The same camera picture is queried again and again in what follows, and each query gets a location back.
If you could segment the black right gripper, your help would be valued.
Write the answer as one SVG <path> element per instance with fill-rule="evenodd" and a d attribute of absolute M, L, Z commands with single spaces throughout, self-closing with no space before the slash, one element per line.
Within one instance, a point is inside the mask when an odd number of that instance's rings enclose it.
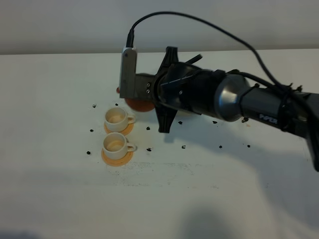
<path fill-rule="evenodd" d="M 157 76 L 167 73 L 155 83 L 154 89 L 155 102 L 161 104 L 155 105 L 160 133 L 170 132 L 177 110 L 217 115 L 215 92 L 224 80 L 224 71 L 206 70 L 178 62 L 178 48 L 168 46 Z"/>

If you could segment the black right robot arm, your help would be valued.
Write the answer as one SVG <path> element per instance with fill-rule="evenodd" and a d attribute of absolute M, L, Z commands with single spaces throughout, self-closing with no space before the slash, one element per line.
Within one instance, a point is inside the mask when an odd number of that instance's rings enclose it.
<path fill-rule="evenodd" d="M 179 62 L 177 49 L 166 49 L 151 87 L 160 132 L 169 132 L 179 110 L 229 122 L 244 117 L 304 138 L 318 169 L 318 94 L 303 92 L 301 87 L 277 87 L 236 69 L 201 69 L 195 66 L 199 59 Z"/>

